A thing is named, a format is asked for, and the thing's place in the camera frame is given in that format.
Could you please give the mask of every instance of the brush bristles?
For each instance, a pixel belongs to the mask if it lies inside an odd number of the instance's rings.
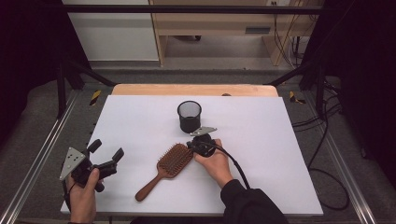
[[[158,161],[169,175],[177,175],[192,159],[192,152],[183,144],[172,146]]]

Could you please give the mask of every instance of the human hand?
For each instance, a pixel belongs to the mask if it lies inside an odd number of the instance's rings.
[[[95,186],[99,180],[99,170],[94,168],[83,188],[69,176],[71,215],[70,221],[76,223],[93,223],[96,216]]]
[[[221,147],[221,141],[219,139],[215,139],[215,142],[216,145]],[[194,153],[194,159],[205,167],[209,175],[218,182],[221,188],[230,180],[233,180],[228,164],[228,157],[222,151],[216,149],[215,153],[208,158]]]

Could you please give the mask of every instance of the metal bracket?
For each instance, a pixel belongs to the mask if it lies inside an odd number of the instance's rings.
[[[201,136],[204,135],[206,133],[212,133],[214,131],[216,131],[217,128],[211,128],[211,127],[201,127],[197,130],[195,130],[193,133],[190,133],[190,136]]]
[[[66,159],[64,159],[64,167],[62,168],[59,180],[64,180],[84,159],[85,155],[82,152],[70,147],[67,151]]]

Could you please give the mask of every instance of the sleeve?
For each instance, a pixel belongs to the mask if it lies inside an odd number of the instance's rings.
[[[228,182],[220,194],[225,224],[289,223],[261,189],[245,189],[239,180]]]

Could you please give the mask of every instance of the cable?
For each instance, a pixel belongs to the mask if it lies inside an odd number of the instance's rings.
[[[277,14],[274,14],[274,40],[275,40],[275,44],[276,44],[277,48],[279,49],[280,54],[282,55],[283,59],[286,61],[286,63],[292,65],[292,62],[290,62],[289,59],[286,56],[286,53],[285,53],[285,51],[283,49],[282,41],[280,40],[279,33],[277,32],[276,19],[277,19]]]
[[[295,59],[296,59],[296,65],[300,66],[299,63],[298,63],[298,59],[302,59],[302,58],[304,57],[304,54],[303,54],[303,53],[300,54],[300,53],[298,52],[298,47],[299,47],[300,44],[302,44],[303,42],[301,41],[301,37],[298,36],[298,37],[297,37],[296,47],[294,47],[294,37],[295,37],[295,36],[293,36],[293,37],[290,39],[291,48],[292,48],[292,51],[293,51],[293,55],[294,55],[294,57],[295,57]]]
[[[325,174],[325,175],[328,175],[330,178],[332,178],[333,180],[335,180],[335,181],[341,186],[341,188],[344,190],[344,192],[345,192],[345,194],[346,194],[346,203],[345,203],[343,206],[341,206],[341,207],[334,207],[334,206],[330,206],[330,205],[328,205],[328,204],[322,202],[321,200],[319,200],[319,202],[320,202],[320,204],[322,204],[323,206],[325,206],[325,207],[327,207],[327,208],[330,208],[330,209],[332,209],[332,210],[335,210],[335,211],[342,211],[342,210],[346,209],[346,208],[349,206],[349,204],[350,204],[349,193],[347,192],[347,189],[346,189],[346,187],[344,186],[344,184],[343,184],[341,181],[339,181],[335,176],[333,176],[333,175],[331,175],[331,174],[329,174],[329,173],[327,173],[327,172],[325,172],[325,171],[323,171],[323,170],[320,170],[320,169],[318,169],[318,168],[312,168],[312,167],[311,167],[312,162],[314,161],[315,157],[318,155],[318,152],[319,152],[319,150],[320,150],[320,148],[321,148],[321,145],[323,144],[323,141],[324,141],[324,139],[326,138],[326,134],[327,134],[327,132],[328,132],[328,130],[329,130],[329,120],[328,120],[328,116],[327,116],[327,115],[328,115],[328,111],[326,110],[327,103],[328,103],[332,98],[335,98],[335,97],[337,97],[337,95],[334,95],[334,96],[329,97],[329,99],[326,100],[326,104],[324,104],[324,111],[325,111],[325,113],[324,113],[324,121],[325,121],[325,123],[326,123],[326,127],[325,127],[325,130],[324,130],[324,132],[323,132],[322,137],[320,138],[320,141],[319,141],[319,144],[318,144],[318,146],[317,146],[317,148],[316,148],[316,150],[315,150],[315,153],[314,153],[314,155],[312,156],[310,162],[308,163],[308,165],[307,165],[306,167],[307,167],[308,172],[313,172],[313,171],[314,171],[314,172],[320,172],[320,173],[323,173],[323,174]]]
[[[294,67],[294,64],[291,62],[291,57],[290,57],[290,49],[293,47],[293,45],[290,45],[289,46],[289,62],[290,62],[290,65],[291,65],[291,67],[293,67],[293,69],[295,69],[295,67]]]
[[[317,15],[309,15],[309,19],[310,19],[311,21],[318,21]]]
[[[345,210],[345,209],[349,206],[349,204],[350,204],[349,193],[347,192],[346,187],[344,187],[344,184],[343,184],[341,181],[339,181],[335,176],[333,176],[333,175],[327,173],[326,171],[320,170],[320,169],[309,168],[308,171],[310,171],[310,172],[315,171],[315,172],[320,172],[320,173],[323,173],[323,174],[325,174],[325,175],[328,175],[330,178],[332,178],[333,180],[335,180],[335,182],[337,182],[337,183],[341,186],[341,188],[344,190],[344,193],[345,193],[345,195],[346,195],[346,203],[345,203],[343,206],[341,206],[341,207],[330,206],[330,205],[328,205],[328,204],[322,202],[321,200],[319,200],[319,202],[320,202],[321,205],[323,205],[323,206],[325,206],[325,207],[327,207],[327,208],[330,208],[330,209],[332,209],[332,210],[335,210],[335,211],[342,211],[342,210]]]
[[[331,88],[326,88],[326,86],[325,86],[324,90],[325,90],[326,92],[332,94],[332,95],[338,94],[338,93],[337,93],[336,91],[334,91],[333,89],[331,89]]]
[[[70,192],[72,191],[72,188],[73,188],[76,184],[77,184],[77,182],[75,182],[75,183],[72,185],[72,187],[70,188],[68,194],[70,194]]]
[[[339,105],[340,105],[340,104],[336,104],[336,105],[332,106],[332,107],[331,107],[330,109],[328,109],[326,112],[327,112],[327,113],[331,112],[334,108],[336,108],[336,107],[339,106]],[[299,122],[292,123],[291,126],[292,126],[293,128],[302,127],[302,126],[308,125],[308,124],[310,124],[310,123],[312,123],[312,122],[315,122],[315,121],[318,120],[318,119],[320,119],[318,116],[314,116],[313,118],[308,119],[308,120],[305,120],[305,121],[299,121]]]
[[[242,170],[241,166],[239,165],[239,163],[230,155],[230,153],[228,153],[223,147],[218,146],[218,145],[213,145],[213,144],[209,144],[206,142],[199,142],[200,144],[204,144],[210,147],[214,147],[222,152],[224,152],[232,161],[233,161],[233,165],[235,165],[236,169],[238,170],[239,174],[242,176],[242,179],[244,180],[245,186],[247,187],[247,189],[250,189],[250,185],[248,184],[248,180],[244,174],[244,171]]]
[[[324,87],[329,92],[333,91],[331,92],[332,95],[336,95],[341,91],[341,89],[334,87],[326,78],[324,78]]]
[[[339,112],[339,111],[341,111],[341,109],[338,109],[338,110],[333,111],[333,112],[330,114],[329,118],[330,118],[331,116],[333,116],[334,114],[336,114],[337,112]],[[313,129],[313,128],[315,128],[315,127],[318,127],[318,126],[321,125],[322,123],[323,123],[323,121],[320,122],[320,123],[318,123],[318,124],[316,124],[316,125],[314,125],[314,126],[311,126],[311,127],[309,127],[309,128],[302,129],[302,130],[296,130],[296,131],[294,131],[294,132],[295,132],[295,133],[304,132],[304,131]]]

